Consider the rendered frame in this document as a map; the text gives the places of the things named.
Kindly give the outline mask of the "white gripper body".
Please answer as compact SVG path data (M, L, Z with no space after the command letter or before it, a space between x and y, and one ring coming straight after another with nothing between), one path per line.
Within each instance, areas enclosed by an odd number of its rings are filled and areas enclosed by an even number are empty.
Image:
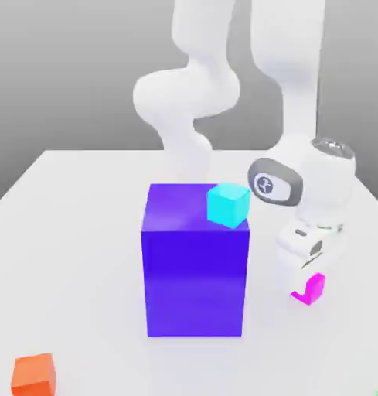
M305 293L307 282L323 272L322 240L296 244L277 240L275 248L277 273L282 287L289 293Z

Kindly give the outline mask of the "small magenta cube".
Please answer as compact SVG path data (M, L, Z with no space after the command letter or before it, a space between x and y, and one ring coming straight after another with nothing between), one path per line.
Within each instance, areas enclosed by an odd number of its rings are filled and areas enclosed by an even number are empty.
M292 292L291 296L297 299L299 302L310 306L316 302L322 295L325 286L325 276L322 273L316 273L305 285L305 291L301 295L297 292Z

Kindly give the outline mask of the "small cyan cube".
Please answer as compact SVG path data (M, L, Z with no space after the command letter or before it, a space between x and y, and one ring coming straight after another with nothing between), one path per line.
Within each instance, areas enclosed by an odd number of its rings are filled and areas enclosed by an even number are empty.
M220 183L206 194L207 220L235 229L248 216L251 191L236 183Z

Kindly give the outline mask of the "small orange cube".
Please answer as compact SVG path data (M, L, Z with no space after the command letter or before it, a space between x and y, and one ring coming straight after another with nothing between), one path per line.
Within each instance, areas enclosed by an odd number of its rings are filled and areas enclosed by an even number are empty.
M55 396L56 371L51 353L15 359L11 391L13 396Z

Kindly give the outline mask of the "large blue box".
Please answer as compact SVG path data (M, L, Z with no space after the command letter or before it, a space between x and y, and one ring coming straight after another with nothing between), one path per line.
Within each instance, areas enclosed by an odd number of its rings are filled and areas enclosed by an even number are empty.
M216 184L149 187L141 228L150 337L239 337L250 228L207 220Z

